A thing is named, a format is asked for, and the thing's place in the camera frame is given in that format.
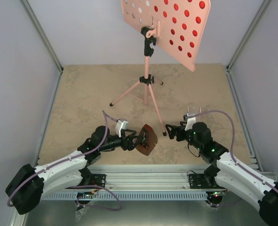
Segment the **brown wooden metronome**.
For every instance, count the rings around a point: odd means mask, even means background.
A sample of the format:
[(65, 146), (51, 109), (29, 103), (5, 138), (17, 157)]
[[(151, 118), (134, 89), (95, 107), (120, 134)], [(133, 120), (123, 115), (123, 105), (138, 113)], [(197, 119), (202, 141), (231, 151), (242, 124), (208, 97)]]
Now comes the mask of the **brown wooden metronome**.
[(145, 156), (149, 156), (158, 143), (158, 137), (148, 124), (142, 127), (139, 136), (142, 137), (142, 140), (139, 141), (136, 150)]

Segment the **clear plastic metronome cover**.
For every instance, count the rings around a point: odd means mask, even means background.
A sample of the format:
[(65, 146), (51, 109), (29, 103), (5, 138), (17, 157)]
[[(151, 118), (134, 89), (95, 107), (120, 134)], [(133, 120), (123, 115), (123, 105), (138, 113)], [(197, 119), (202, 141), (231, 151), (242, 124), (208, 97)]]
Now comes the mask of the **clear plastic metronome cover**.
[(195, 107), (195, 106), (188, 106), (188, 111), (187, 111), (187, 115), (196, 115), (201, 113), (201, 107)]

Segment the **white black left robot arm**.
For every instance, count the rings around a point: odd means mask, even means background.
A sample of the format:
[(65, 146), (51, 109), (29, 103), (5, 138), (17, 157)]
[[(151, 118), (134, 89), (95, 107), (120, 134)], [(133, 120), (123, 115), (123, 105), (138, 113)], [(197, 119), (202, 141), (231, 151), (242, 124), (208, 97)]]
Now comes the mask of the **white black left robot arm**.
[(111, 135), (107, 127), (99, 126), (68, 156), (45, 165), (22, 166), (5, 189), (7, 205), (23, 215), (33, 210), (43, 198), (67, 188), (100, 190), (105, 185), (103, 179), (88, 167), (100, 159), (102, 152), (111, 152), (118, 147), (127, 151), (147, 148), (149, 135), (147, 129), (141, 129), (140, 133), (123, 129), (120, 135)]

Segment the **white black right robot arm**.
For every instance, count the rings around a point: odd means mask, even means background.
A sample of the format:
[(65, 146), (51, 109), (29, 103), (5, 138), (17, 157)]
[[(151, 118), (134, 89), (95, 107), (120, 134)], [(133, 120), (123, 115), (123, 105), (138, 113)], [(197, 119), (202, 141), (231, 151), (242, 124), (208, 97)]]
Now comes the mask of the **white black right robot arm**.
[(210, 166), (204, 171), (206, 186), (223, 187), (252, 205), (269, 226), (278, 226), (278, 181), (253, 170), (223, 145), (213, 140), (210, 129), (196, 122), (189, 129), (185, 124), (166, 125), (170, 139), (187, 141), (198, 149)]

